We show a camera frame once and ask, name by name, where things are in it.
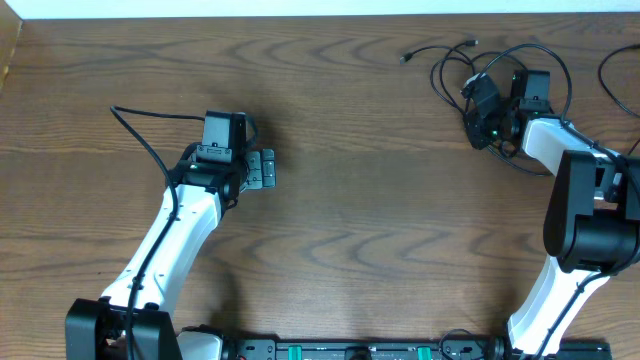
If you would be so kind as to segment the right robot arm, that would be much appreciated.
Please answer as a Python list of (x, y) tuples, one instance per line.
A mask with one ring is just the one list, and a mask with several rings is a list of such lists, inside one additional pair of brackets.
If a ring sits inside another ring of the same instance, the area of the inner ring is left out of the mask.
[(639, 161), (598, 145), (549, 101), (546, 71), (514, 73), (503, 97), (486, 74), (461, 93), (473, 104), (463, 117), (471, 145), (509, 143), (538, 161), (555, 182), (543, 226), (543, 269), (507, 335), (491, 341), (488, 359), (552, 359), (580, 309), (609, 279), (639, 260)]

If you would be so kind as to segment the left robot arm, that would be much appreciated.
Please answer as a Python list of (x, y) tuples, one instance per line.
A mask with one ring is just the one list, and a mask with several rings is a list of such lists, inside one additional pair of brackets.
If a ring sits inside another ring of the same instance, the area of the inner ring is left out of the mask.
[(237, 345), (206, 325), (176, 331), (172, 318), (194, 260), (246, 190), (276, 184), (275, 154), (255, 150), (245, 113), (209, 111), (203, 135), (173, 168), (136, 253), (97, 300), (78, 299), (65, 319), (69, 359), (236, 359)]

